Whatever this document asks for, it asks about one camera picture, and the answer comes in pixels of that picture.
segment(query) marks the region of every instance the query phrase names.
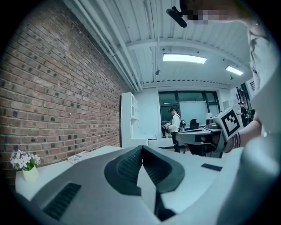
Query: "ceiling light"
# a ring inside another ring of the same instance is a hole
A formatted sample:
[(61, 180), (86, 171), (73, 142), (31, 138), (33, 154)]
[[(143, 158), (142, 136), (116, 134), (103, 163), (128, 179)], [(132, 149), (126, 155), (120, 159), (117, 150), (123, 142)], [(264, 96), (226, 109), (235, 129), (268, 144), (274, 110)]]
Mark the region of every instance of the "ceiling light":
[(163, 61), (196, 62), (204, 64), (206, 60), (206, 58), (186, 54), (164, 54), (163, 56)]
[(239, 71), (238, 69), (234, 69), (233, 67), (231, 66), (228, 66), (225, 70), (229, 71), (229, 72), (232, 72), (232, 73), (236, 73), (237, 75), (241, 75), (243, 74), (243, 72)]

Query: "person in white shirt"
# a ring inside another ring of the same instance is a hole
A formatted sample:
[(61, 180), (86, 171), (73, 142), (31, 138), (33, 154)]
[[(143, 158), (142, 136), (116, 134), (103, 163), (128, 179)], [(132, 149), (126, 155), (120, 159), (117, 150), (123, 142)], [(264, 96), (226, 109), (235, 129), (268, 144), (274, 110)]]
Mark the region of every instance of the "person in white shirt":
[[(250, 46), (250, 69), (253, 73), (256, 92), (274, 75), (281, 73), (280, 52), (275, 41), (261, 22), (240, 0), (180, 0), (180, 9), (184, 17), (213, 22), (243, 23), (248, 28)], [(239, 131), (239, 146), (230, 139), (224, 152), (244, 147), (248, 141), (262, 134), (262, 123), (255, 113), (253, 121)]]
[(176, 134), (180, 130), (180, 115), (177, 108), (174, 106), (171, 107), (170, 112), (173, 115), (173, 120), (172, 125), (169, 125), (167, 128), (171, 130), (175, 152), (180, 153), (179, 142), (176, 140)]

